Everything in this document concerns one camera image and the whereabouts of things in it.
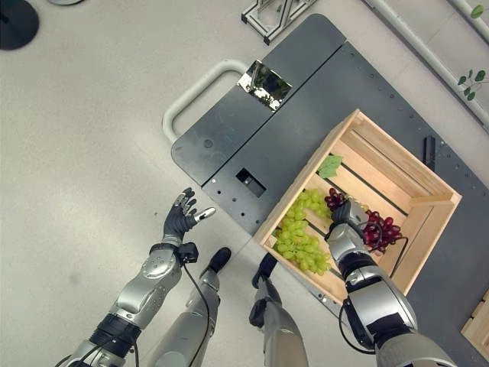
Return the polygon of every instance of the silver arm joint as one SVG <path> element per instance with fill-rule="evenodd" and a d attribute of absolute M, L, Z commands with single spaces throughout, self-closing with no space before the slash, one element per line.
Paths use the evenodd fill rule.
<path fill-rule="evenodd" d="M 172 249 L 154 250 L 138 275 L 125 285 L 109 312 L 144 329 L 181 275 Z"/>

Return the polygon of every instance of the metal plate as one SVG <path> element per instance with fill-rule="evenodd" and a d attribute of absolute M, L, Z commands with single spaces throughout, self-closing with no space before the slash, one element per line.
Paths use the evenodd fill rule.
<path fill-rule="evenodd" d="M 304 34 L 309 35 L 307 42 L 303 42 Z M 278 44 L 263 62 L 292 85 L 283 102 L 343 42 L 345 36 L 331 22 L 322 15 L 311 15 Z M 272 115 L 269 108 L 235 86 L 175 142 L 173 160 L 202 186 Z"/>

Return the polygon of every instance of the black cable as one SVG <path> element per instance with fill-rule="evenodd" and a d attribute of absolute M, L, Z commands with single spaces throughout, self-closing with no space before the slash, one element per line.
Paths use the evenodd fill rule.
<path fill-rule="evenodd" d="M 110 340 L 108 340 L 107 342 L 103 343 L 101 346 L 94 346 L 93 348 L 91 348 L 75 365 L 74 367 L 80 367 L 83 363 L 83 361 L 85 361 L 85 359 L 89 358 L 89 356 L 95 352 L 97 349 L 99 348 L 102 348 L 105 344 L 108 344 L 109 342 L 111 342 L 114 338 L 110 338 Z"/>
<path fill-rule="evenodd" d="M 211 323 L 211 315 L 210 315 L 210 311 L 209 311 L 209 305 L 207 304 L 207 300 L 204 297 L 204 295 L 202 294 L 202 292 L 201 292 L 201 290 L 199 288 L 199 285 L 197 285 L 197 283 L 193 279 L 192 275 L 190 275 L 189 269 L 186 268 L 185 263 L 183 263 L 183 269 L 185 269 L 186 274 L 189 276 L 189 278 L 190 278 L 191 282 L 193 283 L 194 287 L 197 289 L 197 292 L 199 292 L 200 297 L 202 298 L 202 301 L 204 302 L 204 304 L 206 306 L 206 309 L 207 309 L 207 326 L 206 326 L 206 332 L 204 333 L 204 336 L 202 337 L 202 341 L 199 344 L 199 348 L 197 348 L 197 350 L 196 350 L 196 354 L 193 355 L 192 360 L 190 361 L 189 367 L 191 367 L 192 364 L 193 364 L 193 362 L 197 358 L 197 355 L 199 354 L 199 351 L 202 348 L 202 345 L 206 341 L 207 333 L 209 332 L 209 326 L 210 326 L 210 323 Z"/>
<path fill-rule="evenodd" d="M 133 339 L 132 341 L 133 341 L 132 345 L 134 346 L 134 360 L 136 362 L 136 367 L 139 367 L 139 350 L 138 350 L 138 344 L 136 343 L 136 339 Z"/>
<path fill-rule="evenodd" d="M 390 278 L 392 278 L 394 272 L 396 272 L 397 267 L 399 266 L 400 260 L 403 258 L 404 251 L 406 251 L 407 243 L 409 241 L 409 239 L 407 237 L 399 237 L 398 239 L 396 239 L 396 241 L 398 241 L 400 239 L 405 239 L 406 241 L 404 242 L 403 249 L 400 250 L 400 254 L 397 257 L 396 264 L 394 264 L 394 267 L 392 268 L 392 272 L 389 275 Z"/>
<path fill-rule="evenodd" d="M 69 357 L 71 357 L 71 354 L 61 359 L 54 367 L 60 367 L 63 364 L 63 362 L 68 360 Z"/>
<path fill-rule="evenodd" d="M 373 350 L 365 350 L 365 349 L 360 349 L 356 346 L 354 346 L 353 344 L 351 344 L 351 342 L 346 338 L 346 335 L 345 335 L 345 332 L 343 331 L 343 324 L 342 324 L 342 316 L 343 316 L 343 310 L 345 309 L 345 306 L 342 305 L 342 308 L 339 309 L 339 315 L 338 315 L 338 321 L 339 321 L 339 331 L 340 333 L 342 334 L 343 336 L 343 339 L 346 341 L 346 343 L 351 347 L 353 348 L 354 350 L 356 350 L 357 352 L 360 352 L 360 353 L 363 353 L 363 354 L 370 354 L 370 355 L 373 355 L 375 354 L 375 351 Z"/>

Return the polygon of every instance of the metal stand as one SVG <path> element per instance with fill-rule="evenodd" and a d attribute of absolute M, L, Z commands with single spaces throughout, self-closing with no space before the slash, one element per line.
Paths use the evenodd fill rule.
<path fill-rule="evenodd" d="M 259 34 L 263 36 L 265 44 L 270 42 L 301 15 L 316 0 L 283 0 L 277 5 L 275 0 L 256 0 L 256 3 L 241 13 L 241 20 L 249 23 Z M 276 18 L 278 22 L 269 24 L 265 21 L 265 15 Z"/>

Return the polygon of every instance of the rectangular hole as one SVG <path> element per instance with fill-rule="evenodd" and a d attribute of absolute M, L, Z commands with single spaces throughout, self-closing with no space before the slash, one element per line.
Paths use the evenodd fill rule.
<path fill-rule="evenodd" d="M 253 177 L 246 168 L 238 172 L 236 178 L 240 180 L 256 197 L 260 197 L 266 190 L 260 181 Z"/>

